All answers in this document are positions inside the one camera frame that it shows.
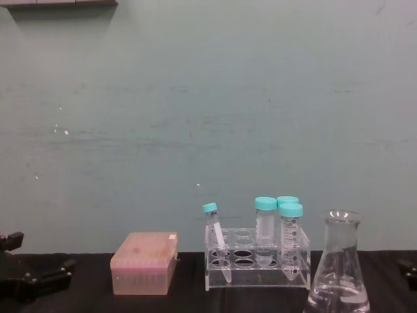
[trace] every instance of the teal screw cap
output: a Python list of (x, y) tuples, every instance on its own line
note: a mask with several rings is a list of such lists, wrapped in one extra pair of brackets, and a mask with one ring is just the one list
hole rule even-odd
[(281, 204), (284, 203), (300, 203), (300, 200), (297, 197), (292, 196), (281, 196), (276, 198), (278, 207), (280, 207)]
[(255, 199), (255, 208), (262, 211), (276, 210), (276, 199), (271, 197), (258, 197)]
[(280, 214), (284, 217), (301, 217), (302, 205), (299, 203), (283, 203), (280, 205)]
[(216, 202), (212, 202), (212, 203), (208, 203), (208, 204), (203, 205), (203, 212), (204, 213), (213, 212), (215, 210), (217, 210)]

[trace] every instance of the glass flask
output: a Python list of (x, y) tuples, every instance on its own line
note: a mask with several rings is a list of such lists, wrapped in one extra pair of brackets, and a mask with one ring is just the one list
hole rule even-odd
[(324, 220), (325, 246), (304, 312), (369, 313), (356, 251), (360, 215), (331, 210), (324, 213)]

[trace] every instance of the test tube rack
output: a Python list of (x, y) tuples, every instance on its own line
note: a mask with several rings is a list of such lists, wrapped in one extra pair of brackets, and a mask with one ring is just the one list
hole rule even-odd
[(226, 282), (218, 258), (216, 243), (209, 235), (209, 228), (205, 230), (205, 288), (229, 287), (296, 287), (310, 289), (310, 241), (300, 228), (296, 255), (300, 260), (299, 273), (294, 280), (289, 280), (281, 266), (281, 233), (276, 231), (276, 238), (272, 263), (265, 268), (257, 264), (255, 255), (254, 228), (222, 228), (226, 249), (229, 251), (229, 265), (232, 281)]

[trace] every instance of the box lid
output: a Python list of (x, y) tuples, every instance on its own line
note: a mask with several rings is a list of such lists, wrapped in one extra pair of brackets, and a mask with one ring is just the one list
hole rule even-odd
[(130, 233), (111, 258), (112, 269), (164, 269), (177, 253), (176, 232)]

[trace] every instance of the black clamp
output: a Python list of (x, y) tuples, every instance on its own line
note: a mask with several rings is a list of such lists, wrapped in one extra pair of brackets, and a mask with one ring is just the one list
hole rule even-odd
[(404, 277), (411, 290), (417, 290), (417, 266), (412, 262), (401, 259), (397, 261), (399, 272)]
[(16, 256), (6, 253), (21, 247), (24, 234), (0, 236), (0, 298), (13, 297), (19, 302), (32, 302), (41, 295), (68, 289), (76, 261), (68, 260), (51, 271), (36, 272)]

